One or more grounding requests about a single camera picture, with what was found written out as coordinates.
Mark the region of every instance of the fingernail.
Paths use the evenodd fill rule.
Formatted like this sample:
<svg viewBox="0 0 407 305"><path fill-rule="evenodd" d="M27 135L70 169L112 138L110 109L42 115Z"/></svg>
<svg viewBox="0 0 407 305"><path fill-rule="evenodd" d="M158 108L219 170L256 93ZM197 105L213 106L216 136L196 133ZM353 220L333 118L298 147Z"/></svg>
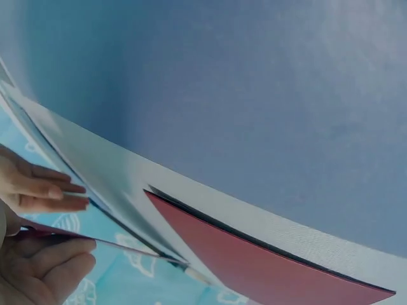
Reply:
<svg viewBox="0 0 407 305"><path fill-rule="evenodd" d="M63 192L60 190L59 187L51 187L50 190L48 191L48 195L51 199L57 199L60 200L64 197Z"/></svg>

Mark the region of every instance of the red paper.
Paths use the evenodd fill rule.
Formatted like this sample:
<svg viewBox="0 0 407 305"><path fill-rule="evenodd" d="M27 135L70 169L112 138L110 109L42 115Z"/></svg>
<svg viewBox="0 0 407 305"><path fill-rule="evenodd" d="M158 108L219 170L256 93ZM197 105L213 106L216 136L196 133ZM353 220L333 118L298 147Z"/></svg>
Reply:
<svg viewBox="0 0 407 305"><path fill-rule="evenodd" d="M368 305L395 294L261 248L150 192L146 191L146 194L185 243L226 286L260 304Z"/></svg>
<svg viewBox="0 0 407 305"><path fill-rule="evenodd" d="M27 237L28 236L46 236L46 235L51 235L51 234L58 234L58 235L65 235L65 236L72 236L72 237L78 237L78 238L88 238L91 240L95 240L95 241L99 241L101 243L104 243L106 245L112 246L114 248L119 248L121 250L126 250L126 251L130 251L130 252L135 252L135 253L139 253L142 255L147 255L147 256L151 256L151 257L155 257L157 259L163 259L165 261L169 261L169 262L175 262L176 264L181 264L181 265L188 265L185 262L181 262L178 261L176 259L169 259L167 257L162 257L159 255L155 255L155 254L151 254L148 252L143 252L134 248L129 248L123 245L119 245L117 243L112 243L110 241L106 241L106 240L100 240L98 238L91 238L89 236L85 236L85 235L80 235L77 233L73 233L73 232L69 232L63 229L58 229L56 227L50 227L50 226L46 226L44 224L38 224L37 222L33 222L24 218L21 218L21 223L22 223L22 227L25 227L26 229L29 229L27 232Z"/></svg>

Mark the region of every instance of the blue tablecloth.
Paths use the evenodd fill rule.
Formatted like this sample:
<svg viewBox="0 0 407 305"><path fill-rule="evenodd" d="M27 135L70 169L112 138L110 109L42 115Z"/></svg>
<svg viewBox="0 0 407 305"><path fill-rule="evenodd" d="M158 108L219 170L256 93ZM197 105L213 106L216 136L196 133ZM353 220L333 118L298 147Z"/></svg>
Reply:
<svg viewBox="0 0 407 305"><path fill-rule="evenodd" d="M2 109L0 109L0 143L32 163L52 168ZM77 177L74 177L74 180L81 183ZM80 213L26 214L24 217L143 251L151 251L94 206ZM105 245L98 245L94 255L97 259L96 267L64 305L247 303L247 298L200 283L181 269L162 260Z"/></svg>

